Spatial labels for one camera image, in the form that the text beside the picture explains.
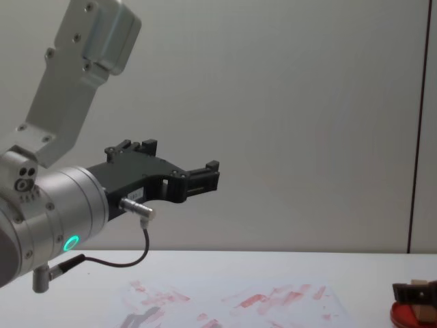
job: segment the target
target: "aluminum arm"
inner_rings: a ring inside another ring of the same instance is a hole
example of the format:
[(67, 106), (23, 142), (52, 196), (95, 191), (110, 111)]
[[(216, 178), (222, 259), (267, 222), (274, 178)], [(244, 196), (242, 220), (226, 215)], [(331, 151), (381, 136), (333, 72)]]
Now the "aluminum arm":
[(50, 167), (76, 143), (98, 87), (120, 74), (141, 21), (120, 0), (71, 0), (46, 51), (46, 71), (23, 124), (0, 142)]

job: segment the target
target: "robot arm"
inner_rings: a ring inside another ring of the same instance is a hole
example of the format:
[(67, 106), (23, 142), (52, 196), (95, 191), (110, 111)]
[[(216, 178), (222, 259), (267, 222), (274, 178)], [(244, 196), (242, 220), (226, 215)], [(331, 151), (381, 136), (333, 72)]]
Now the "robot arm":
[(50, 167), (75, 144), (97, 89), (126, 66), (141, 21), (116, 0), (70, 2), (46, 51), (46, 71), (29, 114), (0, 143)]
[(180, 169), (156, 157), (154, 140), (107, 148), (106, 163), (89, 169), (38, 175), (39, 165), (51, 166), (74, 145), (97, 88), (123, 71), (141, 28), (120, 0), (70, 1), (29, 115), (0, 142), (0, 287), (34, 271), (34, 290), (45, 292), (50, 280), (85, 256), (52, 270), (47, 262), (108, 221), (126, 211), (138, 214), (148, 241), (155, 212), (143, 203), (181, 203), (216, 190), (219, 182), (218, 162)]

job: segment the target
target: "brown object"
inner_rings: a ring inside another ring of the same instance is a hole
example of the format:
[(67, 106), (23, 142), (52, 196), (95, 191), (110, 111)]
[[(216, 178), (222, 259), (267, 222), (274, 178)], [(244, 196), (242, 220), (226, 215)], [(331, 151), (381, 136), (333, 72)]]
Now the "brown object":
[[(427, 285), (426, 280), (412, 280), (412, 285)], [(435, 323), (437, 321), (437, 310), (430, 305), (411, 305), (412, 311), (420, 323)]]

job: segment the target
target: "table surface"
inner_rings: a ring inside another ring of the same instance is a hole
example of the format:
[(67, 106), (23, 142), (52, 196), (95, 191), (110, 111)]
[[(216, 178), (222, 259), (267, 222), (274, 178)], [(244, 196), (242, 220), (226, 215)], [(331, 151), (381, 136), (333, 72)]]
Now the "table surface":
[[(64, 254), (51, 265), (79, 253)], [(84, 253), (114, 262), (130, 262), (141, 255), (141, 251)], [(96, 327), (122, 286), (163, 275), (323, 280), (358, 327), (391, 328), (392, 283), (437, 279), (437, 255), (151, 251), (141, 264), (128, 269), (85, 262), (52, 282), (43, 295), (33, 293), (31, 274), (18, 278), (0, 290), (0, 327)]]

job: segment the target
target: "gray wall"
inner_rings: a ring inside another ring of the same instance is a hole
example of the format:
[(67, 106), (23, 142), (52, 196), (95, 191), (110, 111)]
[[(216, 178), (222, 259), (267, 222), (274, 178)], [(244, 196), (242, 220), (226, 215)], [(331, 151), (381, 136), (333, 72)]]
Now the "gray wall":
[(423, 101), (411, 251), (437, 252), (437, 7), (434, 4)]
[[(66, 0), (0, 2), (0, 137), (25, 117)], [(406, 250), (426, 0), (130, 0), (143, 29), (76, 148), (158, 140), (219, 191), (154, 202), (155, 249)], [(84, 247), (143, 245), (126, 215)]]

